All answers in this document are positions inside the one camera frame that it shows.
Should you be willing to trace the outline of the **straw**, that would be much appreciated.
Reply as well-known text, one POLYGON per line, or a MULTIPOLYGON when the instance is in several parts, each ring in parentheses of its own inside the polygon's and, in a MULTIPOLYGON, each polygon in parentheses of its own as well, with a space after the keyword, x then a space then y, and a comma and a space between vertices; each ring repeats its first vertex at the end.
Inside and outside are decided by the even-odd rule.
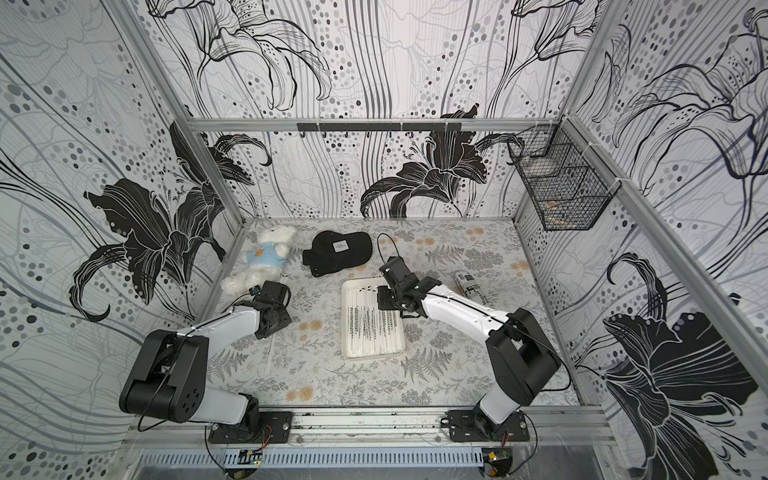
POLYGON ((357 305, 356 294, 350 291, 348 294, 348 328, 347 328, 347 352, 348 357, 354 356, 356 347, 356 323, 357 323, 357 305))

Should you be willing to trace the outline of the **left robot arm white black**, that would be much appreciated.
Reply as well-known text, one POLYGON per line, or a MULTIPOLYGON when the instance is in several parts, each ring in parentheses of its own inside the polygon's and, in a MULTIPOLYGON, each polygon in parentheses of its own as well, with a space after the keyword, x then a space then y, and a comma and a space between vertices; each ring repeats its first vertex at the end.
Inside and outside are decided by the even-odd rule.
POLYGON ((267 281, 218 316, 147 335, 119 397, 122 412, 174 423, 260 429, 258 400, 206 387, 209 361, 231 344, 265 339, 291 323, 289 287, 267 281))

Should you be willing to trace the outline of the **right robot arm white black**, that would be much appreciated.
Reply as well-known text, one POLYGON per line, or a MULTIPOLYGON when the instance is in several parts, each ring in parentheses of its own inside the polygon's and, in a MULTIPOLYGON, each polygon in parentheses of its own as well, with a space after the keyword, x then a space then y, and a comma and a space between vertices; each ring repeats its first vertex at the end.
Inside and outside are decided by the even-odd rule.
POLYGON ((493 309, 463 297, 432 277, 418 278, 399 256, 380 267, 401 312, 442 322, 486 347, 494 383, 475 407, 491 427, 529 406, 561 368, 562 360, 527 310, 493 309))

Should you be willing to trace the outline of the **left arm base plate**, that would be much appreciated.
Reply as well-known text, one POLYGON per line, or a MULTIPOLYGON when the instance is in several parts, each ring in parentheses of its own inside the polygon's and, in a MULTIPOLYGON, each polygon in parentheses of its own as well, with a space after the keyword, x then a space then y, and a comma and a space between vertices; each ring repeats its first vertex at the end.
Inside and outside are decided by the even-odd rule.
POLYGON ((286 444, 293 423, 288 410, 247 414, 237 425, 214 424, 207 434, 211 444, 286 444))

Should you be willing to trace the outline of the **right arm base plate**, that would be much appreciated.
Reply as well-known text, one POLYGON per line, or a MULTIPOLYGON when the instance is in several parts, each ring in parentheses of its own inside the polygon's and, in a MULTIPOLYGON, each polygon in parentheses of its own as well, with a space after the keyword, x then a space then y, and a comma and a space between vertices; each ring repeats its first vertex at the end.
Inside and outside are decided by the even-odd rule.
POLYGON ((521 411, 515 411, 502 424, 486 419, 480 410, 448 410, 440 419, 440 427, 447 429, 455 443, 468 442, 526 442, 530 432, 521 411))

